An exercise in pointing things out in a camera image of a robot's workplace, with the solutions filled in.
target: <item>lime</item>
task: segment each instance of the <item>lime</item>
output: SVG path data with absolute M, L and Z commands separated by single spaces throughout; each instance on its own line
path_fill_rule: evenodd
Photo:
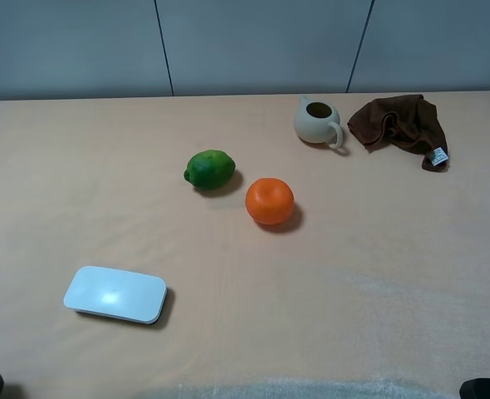
M 189 160 L 184 178 L 194 187 L 214 190 L 227 183 L 235 169 L 236 164 L 225 152 L 206 150 Z

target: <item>tangerine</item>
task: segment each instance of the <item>tangerine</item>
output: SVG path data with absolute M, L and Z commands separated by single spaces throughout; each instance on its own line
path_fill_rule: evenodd
M 294 202 L 289 185 L 274 178 L 256 180 L 249 187 L 245 199 L 248 213 L 259 224 L 279 224 L 287 220 Z

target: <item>brown cloth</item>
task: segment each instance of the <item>brown cloth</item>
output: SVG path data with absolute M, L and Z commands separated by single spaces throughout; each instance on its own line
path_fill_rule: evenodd
M 433 166 L 429 159 L 439 147 L 448 154 L 448 145 L 437 108 L 421 94 L 373 100 L 350 118 L 348 127 L 368 150 L 387 140 L 402 150 L 424 154 L 422 169 L 440 172 L 448 163 Z

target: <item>towel tag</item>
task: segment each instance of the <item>towel tag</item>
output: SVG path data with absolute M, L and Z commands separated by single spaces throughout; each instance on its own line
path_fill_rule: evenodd
M 444 152 L 443 147 L 439 147 L 429 154 L 429 160 L 431 161 L 431 165 L 437 166 L 438 164 L 442 164 L 446 160 L 449 160 L 449 157 Z

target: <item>white teapot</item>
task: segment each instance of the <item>white teapot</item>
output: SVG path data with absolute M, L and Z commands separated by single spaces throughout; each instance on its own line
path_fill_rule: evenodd
M 293 127 L 298 136 L 308 143 L 326 143 L 335 150 L 343 144 L 343 130 L 339 112 L 324 102 L 310 101 L 301 96 Z

